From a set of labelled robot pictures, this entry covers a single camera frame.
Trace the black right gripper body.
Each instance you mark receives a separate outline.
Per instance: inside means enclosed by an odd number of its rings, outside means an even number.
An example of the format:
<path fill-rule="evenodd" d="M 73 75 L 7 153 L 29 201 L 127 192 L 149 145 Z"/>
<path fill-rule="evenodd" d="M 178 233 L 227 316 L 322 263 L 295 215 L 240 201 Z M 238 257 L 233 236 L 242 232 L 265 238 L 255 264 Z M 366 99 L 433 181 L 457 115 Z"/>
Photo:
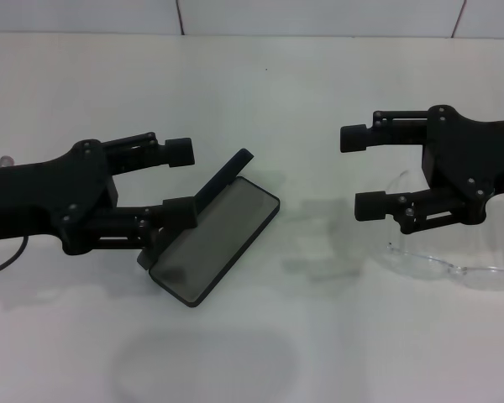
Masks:
<path fill-rule="evenodd" d="M 423 172 L 431 188 L 461 200 L 461 222 L 483 222 L 486 203 L 504 194 L 504 121 L 478 122 L 453 107 L 428 110 Z"/>

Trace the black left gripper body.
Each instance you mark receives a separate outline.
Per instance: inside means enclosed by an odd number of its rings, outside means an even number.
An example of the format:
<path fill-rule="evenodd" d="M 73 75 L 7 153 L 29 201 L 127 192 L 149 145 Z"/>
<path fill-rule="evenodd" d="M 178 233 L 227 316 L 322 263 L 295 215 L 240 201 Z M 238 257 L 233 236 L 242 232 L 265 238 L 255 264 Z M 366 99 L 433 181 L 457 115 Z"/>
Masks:
<path fill-rule="evenodd" d="M 83 140 L 56 159 L 0 168 L 0 240 L 51 235 L 66 254 L 86 254 L 97 244 L 92 214 L 116 203 L 102 143 Z"/>

